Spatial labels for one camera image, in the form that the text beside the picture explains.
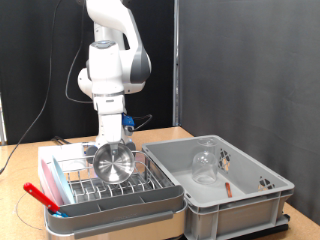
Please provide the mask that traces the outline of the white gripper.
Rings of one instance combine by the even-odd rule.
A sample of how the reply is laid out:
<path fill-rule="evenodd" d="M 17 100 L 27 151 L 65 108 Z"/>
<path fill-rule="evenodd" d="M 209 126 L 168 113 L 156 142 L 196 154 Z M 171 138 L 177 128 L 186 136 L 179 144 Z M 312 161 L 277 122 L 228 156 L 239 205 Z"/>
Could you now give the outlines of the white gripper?
<path fill-rule="evenodd" d="M 118 155 L 118 143 L 122 138 L 122 115 L 99 115 L 99 134 L 97 143 L 104 145 L 110 143 L 112 156 Z"/>

